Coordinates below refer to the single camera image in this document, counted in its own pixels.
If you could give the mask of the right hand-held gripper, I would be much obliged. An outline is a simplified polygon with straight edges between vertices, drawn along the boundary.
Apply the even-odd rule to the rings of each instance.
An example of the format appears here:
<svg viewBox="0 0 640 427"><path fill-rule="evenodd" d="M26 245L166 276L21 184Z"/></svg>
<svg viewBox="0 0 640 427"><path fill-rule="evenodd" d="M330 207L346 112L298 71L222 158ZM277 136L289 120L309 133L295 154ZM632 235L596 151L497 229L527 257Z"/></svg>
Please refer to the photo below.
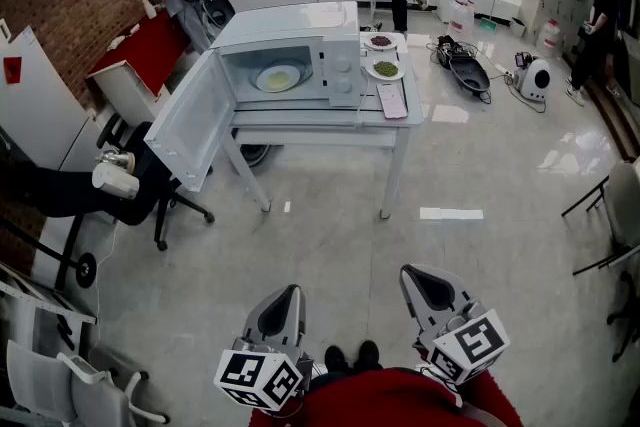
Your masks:
<svg viewBox="0 0 640 427"><path fill-rule="evenodd" d="M467 303L471 296L453 272L405 264L400 269L399 283L410 316L423 331L417 341L427 351L428 368L447 383L460 385L473 379L510 346L496 310L485 308L478 299ZM435 328L432 310L460 308L439 329Z"/></svg>

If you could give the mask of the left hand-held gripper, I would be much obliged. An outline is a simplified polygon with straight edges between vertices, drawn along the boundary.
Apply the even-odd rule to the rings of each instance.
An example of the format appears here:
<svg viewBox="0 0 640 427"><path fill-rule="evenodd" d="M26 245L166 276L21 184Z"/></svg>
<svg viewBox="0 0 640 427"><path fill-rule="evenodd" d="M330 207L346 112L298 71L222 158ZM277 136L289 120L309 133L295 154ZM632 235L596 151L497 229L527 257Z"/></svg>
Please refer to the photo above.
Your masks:
<svg viewBox="0 0 640 427"><path fill-rule="evenodd" d="M248 315L243 336L223 351L215 386L236 404L280 411L309 387L314 360L299 348L306 332L306 298L297 284L269 295ZM287 339L285 344L248 339Z"/></svg>

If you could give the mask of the white plate with noodles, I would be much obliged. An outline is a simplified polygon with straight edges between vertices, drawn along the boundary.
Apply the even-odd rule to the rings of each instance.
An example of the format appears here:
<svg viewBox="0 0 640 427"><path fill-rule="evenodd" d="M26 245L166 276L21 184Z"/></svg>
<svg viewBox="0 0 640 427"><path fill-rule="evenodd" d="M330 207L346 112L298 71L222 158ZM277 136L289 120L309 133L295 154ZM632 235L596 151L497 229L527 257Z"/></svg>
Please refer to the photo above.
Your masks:
<svg viewBox="0 0 640 427"><path fill-rule="evenodd" d="M294 82L292 83L290 88L294 87L298 83L298 81L299 81L299 79L301 77L301 73L300 73L299 69L294 65L290 65L290 64L274 65L274 66L268 67L268 68L266 68L266 69L264 69L263 71L260 72L260 74L256 78L256 87L259 90L261 90L263 92L266 92L266 93L279 93L279 92L283 92L283 91L286 91L286 90L290 89L290 88L288 88L288 89L283 90L283 91L269 91L268 90L268 88L266 86L266 79L267 79L267 77L269 76L270 73L277 72L277 71L286 71L286 72L288 72L290 75L292 75L294 77Z"/></svg>

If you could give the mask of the white microwave oven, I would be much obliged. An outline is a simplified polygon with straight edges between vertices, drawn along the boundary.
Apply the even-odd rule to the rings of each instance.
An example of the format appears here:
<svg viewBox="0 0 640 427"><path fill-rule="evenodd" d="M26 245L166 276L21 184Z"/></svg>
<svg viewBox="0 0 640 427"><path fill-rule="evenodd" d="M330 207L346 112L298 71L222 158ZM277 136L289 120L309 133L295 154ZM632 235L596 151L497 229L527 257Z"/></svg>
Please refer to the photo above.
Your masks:
<svg viewBox="0 0 640 427"><path fill-rule="evenodd" d="M240 12L176 86L145 141L187 190L197 192L240 105L321 100L329 108L356 107L364 91L360 50L353 2ZM251 85L253 73L281 59L310 65L312 76L281 93Z"/></svg>

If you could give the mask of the person's left shoe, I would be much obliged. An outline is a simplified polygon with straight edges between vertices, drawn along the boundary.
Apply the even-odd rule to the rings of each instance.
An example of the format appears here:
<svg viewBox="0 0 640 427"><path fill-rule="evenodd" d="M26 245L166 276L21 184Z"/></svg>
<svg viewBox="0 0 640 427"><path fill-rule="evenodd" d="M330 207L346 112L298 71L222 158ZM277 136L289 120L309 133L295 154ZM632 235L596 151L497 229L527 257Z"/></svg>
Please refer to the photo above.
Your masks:
<svg viewBox="0 0 640 427"><path fill-rule="evenodd" d="M324 364L328 373L348 373L350 371L349 363L347 362L343 351L336 345L331 345L326 349Z"/></svg>

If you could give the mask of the black office chair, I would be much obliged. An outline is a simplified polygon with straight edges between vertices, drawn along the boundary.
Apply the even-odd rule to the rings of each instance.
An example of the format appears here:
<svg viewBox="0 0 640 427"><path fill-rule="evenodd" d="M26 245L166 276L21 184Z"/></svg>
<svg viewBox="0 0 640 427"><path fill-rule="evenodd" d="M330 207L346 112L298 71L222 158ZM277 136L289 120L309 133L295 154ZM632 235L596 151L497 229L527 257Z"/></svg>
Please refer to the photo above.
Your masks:
<svg viewBox="0 0 640 427"><path fill-rule="evenodd" d="M207 224L215 222L212 212L180 195L177 190L181 183L173 177L172 172L162 163L144 141L144 136L151 127L150 122L143 122L133 129L125 143L121 142L127 124L119 114L113 114L102 129L97 141L101 149L105 143L117 150L132 153L135 157L133 176L139 180L139 190L133 199L123 199L106 192L97 192L98 210L115 217L128 226L142 223L157 208L154 242L159 251L167 249L163 238L165 216L169 207L177 203L185 205L201 214Z"/></svg>

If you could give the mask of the pink smartphone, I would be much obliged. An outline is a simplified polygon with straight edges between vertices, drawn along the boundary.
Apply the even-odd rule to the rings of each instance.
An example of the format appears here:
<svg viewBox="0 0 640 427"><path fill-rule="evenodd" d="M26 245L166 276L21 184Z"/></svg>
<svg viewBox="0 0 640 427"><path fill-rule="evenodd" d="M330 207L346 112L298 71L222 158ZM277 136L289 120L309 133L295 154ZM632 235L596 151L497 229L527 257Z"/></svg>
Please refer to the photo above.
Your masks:
<svg viewBox="0 0 640 427"><path fill-rule="evenodd" d="M395 83L381 83L376 86L382 111L386 119L404 119L408 111L399 86Z"/></svg>

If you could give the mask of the white table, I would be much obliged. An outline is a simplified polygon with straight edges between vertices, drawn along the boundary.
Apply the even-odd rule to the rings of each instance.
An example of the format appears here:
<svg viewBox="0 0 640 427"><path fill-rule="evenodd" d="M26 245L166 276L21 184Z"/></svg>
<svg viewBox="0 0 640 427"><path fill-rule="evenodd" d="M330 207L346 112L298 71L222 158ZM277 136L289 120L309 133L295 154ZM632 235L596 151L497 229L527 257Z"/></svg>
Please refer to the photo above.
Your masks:
<svg viewBox="0 0 640 427"><path fill-rule="evenodd" d="M253 102L235 110L231 127L236 142L249 145L331 145L388 148L392 152L379 216L387 219L398 192L410 136L423 123L424 115L406 38L393 34L398 44L392 51L373 51L361 46L361 81L364 91L354 108L329 108L321 100ZM408 111L404 119L386 119L376 86L365 65L374 59L400 61L405 74L399 86Z"/></svg>

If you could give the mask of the white cup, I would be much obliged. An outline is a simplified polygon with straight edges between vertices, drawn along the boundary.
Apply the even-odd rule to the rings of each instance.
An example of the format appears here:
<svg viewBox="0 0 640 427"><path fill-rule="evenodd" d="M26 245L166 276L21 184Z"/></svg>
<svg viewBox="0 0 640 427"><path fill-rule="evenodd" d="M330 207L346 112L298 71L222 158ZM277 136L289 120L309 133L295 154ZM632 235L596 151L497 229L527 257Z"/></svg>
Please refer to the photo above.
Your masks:
<svg viewBox="0 0 640 427"><path fill-rule="evenodd" d="M94 168L92 185L104 193L129 200L134 199L139 191L139 180L136 177L105 162L100 162Z"/></svg>

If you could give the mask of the silver kettle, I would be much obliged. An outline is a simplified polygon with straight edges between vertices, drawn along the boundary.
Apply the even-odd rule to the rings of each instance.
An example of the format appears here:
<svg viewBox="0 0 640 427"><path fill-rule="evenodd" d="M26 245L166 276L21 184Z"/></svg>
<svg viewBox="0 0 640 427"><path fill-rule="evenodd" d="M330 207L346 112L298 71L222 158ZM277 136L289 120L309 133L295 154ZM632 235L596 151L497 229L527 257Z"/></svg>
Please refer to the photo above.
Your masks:
<svg viewBox="0 0 640 427"><path fill-rule="evenodd" d="M96 158L96 161L99 163L106 163L119 167L129 175L134 174L136 166L136 158L132 152L125 152L114 149L102 152Z"/></svg>

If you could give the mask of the white plate under green beans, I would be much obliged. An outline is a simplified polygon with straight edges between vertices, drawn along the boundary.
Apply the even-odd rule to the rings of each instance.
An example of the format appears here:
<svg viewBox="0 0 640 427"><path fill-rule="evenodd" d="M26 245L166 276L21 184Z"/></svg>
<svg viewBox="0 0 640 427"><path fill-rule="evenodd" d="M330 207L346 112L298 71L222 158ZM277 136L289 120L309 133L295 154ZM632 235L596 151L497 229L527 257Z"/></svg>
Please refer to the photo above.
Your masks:
<svg viewBox="0 0 640 427"><path fill-rule="evenodd" d="M379 61L387 61L387 62L392 62L394 63L397 67L398 67L398 74L393 76L393 77L384 77L379 75L378 73L375 72L375 70L373 69L373 65L376 62ZM382 80L382 81L396 81L396 80L400 80L404 74L405 74L405 66L397 60L391 60L391 59L374 59L372 60L370 63L365 65L365 70L367 71L367 73L372 76L375 79L378 80Z"/></svg>

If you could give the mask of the white round device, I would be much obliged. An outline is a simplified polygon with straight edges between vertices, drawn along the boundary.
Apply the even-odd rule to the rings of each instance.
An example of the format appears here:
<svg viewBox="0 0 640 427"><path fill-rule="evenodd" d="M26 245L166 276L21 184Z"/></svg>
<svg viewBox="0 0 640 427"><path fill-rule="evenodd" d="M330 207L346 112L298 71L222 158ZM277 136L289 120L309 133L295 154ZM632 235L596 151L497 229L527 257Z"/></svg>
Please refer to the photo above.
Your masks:
<svg viewBox="0 0 640 427"><path fill-rule="evenodd" d="M546 60L528 52L514 55L516 69L514 86L528 101L544 103L551 81L550 67Z"/></svg>

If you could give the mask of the white board panel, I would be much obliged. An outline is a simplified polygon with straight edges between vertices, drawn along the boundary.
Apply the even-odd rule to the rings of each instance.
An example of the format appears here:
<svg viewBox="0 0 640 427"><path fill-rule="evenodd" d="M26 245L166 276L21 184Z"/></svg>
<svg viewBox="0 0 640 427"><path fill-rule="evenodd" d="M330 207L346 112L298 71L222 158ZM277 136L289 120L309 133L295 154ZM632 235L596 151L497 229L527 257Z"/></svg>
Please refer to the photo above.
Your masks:
<svg viewBox="0 0 640 427"><path fill-rule="evenodd" d="M74 98L31 28L0 19L0 155L64 172L91 172L100 130Z"/></svg>

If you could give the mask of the grey chair with black frame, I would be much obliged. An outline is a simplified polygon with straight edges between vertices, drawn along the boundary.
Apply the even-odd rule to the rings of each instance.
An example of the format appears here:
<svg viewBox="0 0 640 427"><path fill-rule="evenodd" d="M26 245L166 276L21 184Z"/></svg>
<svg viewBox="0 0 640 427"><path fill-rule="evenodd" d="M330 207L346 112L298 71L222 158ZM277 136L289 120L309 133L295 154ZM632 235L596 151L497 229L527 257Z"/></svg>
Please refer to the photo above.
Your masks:
<svg viewBox="0 0 640 427"><path fill-rule="evenodd" d="M617 163L610 173L573 205L565 209L566 217L593 196L586 211L601 202L611 229L613 253L595 263L575 270L578 276L591 269L616 265L640 253L640 157Z"/></svg>

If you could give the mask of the white shelf frame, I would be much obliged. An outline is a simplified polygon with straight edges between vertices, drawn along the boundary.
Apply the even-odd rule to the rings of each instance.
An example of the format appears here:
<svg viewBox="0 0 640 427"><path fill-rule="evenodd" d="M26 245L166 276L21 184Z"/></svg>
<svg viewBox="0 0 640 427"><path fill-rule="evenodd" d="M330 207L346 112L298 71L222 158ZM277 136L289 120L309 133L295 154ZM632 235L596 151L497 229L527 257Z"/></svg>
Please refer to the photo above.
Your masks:
<svg viewBox="0 0 640 427"><path fill-rule="evenodd" d="M53 289L32 282L0 262L0 348L13 340L32 352L55 357L80 354L82 329L96 317Z"/></svg>

